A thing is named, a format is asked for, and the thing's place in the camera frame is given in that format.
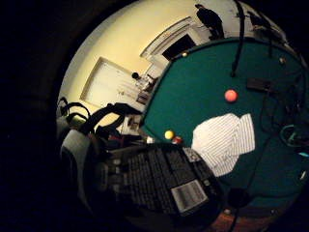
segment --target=wire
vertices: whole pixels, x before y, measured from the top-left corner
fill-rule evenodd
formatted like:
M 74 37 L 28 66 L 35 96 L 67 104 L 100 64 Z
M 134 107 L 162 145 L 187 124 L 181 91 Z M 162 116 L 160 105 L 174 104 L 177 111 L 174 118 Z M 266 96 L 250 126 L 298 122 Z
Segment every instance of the wire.
M 243 8 L 238 0 L 234 0 L 236 6 L 238 7 L 239 10 L 239 25 L 240 25 L 240 30 L 239 30 L 239 47 L 238 51 L 235 56 L 235 61 L 232 64 L 232 71 L 231 71 L 231 77 L 236 76 L 236 71 L 239 65 L 239 59 L 243 47 L 243 39 L 244 39 L 244 21 L 245 21 L 245 16 L 243 12 Z

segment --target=wall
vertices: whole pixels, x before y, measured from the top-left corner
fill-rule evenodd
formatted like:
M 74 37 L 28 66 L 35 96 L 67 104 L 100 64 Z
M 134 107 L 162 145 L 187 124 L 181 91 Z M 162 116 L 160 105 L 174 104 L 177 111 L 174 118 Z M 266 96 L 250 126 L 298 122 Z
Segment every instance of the wall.
M 81 101 L 83 87 L 99 57 L 128 72 L 143 73 L 150 65 L 143 49 L 163 30 L 186 16 L 195 16 L 194 0 L 135 2 L 105 20 L 76 52 L 66 72 L 60 96 Z M 93 112 L 97 108 L 86 102 Z

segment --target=pool table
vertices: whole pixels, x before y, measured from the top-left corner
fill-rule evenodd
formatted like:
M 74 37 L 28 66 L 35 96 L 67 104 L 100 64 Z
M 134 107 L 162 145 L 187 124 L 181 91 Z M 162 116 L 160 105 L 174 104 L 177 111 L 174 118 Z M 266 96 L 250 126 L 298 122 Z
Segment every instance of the pool table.
M 164 133 L 172 130 L 183 138 L 183 146 L 190 147 L 193 130 L 209 118 L 250 113 L 256 149 L 240 156 L 233 171 L 219 177 L 219 181 L 227 193 L 230 188 L 246 188 L 255 172 L 248 189 L 253 196 L 249 207 L 265 208 L 270 213 L 296 199 L 308 179 L 309 159 L 284 144 L 279 135 L 269 138 L 263 129 L 275 128 L 274 122 L 281 120 L 284 109 L 266 92 L 248 89 L 246 82 L 248 77 L 265 79 L 280 93 L 287 93 L 301 63 L 284 47 L 273 45 L 269 56 L 268 43 L 246 39 L 236 76 L 231 77 L 238 46 L 239 39 L 231 38 L 196 46 L 187 51 L 187 56 L 177 56 L 154 88 L 141 129 L 157 142 L 171 142 Z M 229 89 L 238 93 L 236 102 L 225 101 L 224 94 Z M 261 119 L 263 106 L 267 109 Z M 276 110 L 271 119 L 266 111 L 273 108 Z

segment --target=label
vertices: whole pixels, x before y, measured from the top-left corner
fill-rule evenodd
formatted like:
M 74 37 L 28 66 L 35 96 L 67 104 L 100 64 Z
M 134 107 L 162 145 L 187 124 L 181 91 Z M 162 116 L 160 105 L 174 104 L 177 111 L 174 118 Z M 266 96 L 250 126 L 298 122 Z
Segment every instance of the label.
M 191 210 L 195 206 L 208 201 L 208 197 L 198 180 L 172 188 L 171 191 L 180 213 Z

